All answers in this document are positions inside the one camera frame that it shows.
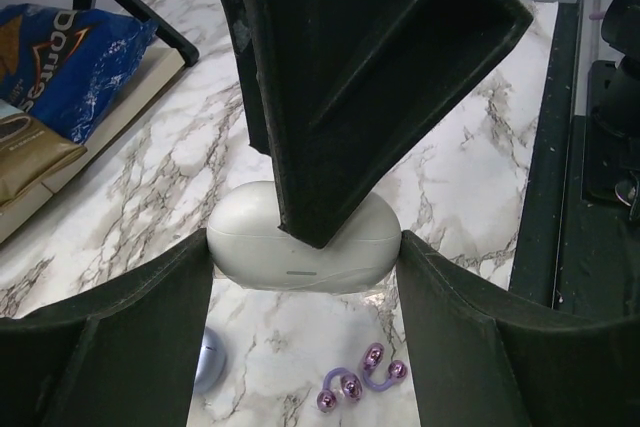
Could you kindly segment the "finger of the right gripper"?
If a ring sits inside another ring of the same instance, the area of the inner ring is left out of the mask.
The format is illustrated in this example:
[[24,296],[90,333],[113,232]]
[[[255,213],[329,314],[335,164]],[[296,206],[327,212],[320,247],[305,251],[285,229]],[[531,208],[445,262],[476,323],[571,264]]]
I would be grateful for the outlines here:
[[520,0],[221,0],[280,227],[322,248],[517,45]]

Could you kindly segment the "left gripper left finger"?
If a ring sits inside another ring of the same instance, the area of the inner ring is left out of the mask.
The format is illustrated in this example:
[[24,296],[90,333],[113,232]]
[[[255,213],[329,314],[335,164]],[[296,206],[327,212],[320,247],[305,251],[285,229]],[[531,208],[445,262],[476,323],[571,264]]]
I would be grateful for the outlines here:
[[200,229],[97,287],[2,318],[2,425],[185,425],[212,283]]

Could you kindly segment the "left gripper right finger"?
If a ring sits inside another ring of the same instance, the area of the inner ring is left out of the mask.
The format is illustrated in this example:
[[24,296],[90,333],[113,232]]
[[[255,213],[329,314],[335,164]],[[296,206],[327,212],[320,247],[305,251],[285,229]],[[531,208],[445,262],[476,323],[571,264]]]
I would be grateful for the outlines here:
[[404,232],[398,290],[425,426],[635,426],[639,319],[512,294]]

